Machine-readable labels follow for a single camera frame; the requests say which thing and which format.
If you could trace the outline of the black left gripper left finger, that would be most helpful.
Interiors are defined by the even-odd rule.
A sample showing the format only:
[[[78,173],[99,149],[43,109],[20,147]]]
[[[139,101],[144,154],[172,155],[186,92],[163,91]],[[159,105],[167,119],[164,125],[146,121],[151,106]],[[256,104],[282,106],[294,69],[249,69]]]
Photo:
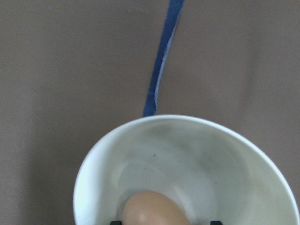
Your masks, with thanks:
[[[111,221],[110,225],[122,225],[122,221]]]

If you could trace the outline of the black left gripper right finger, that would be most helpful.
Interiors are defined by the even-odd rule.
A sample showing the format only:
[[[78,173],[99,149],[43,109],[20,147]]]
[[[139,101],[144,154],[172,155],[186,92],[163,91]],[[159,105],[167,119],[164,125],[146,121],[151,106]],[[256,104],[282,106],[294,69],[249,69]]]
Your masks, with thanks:
[[[222,225],[221,221],[210,221],[210,225]]]

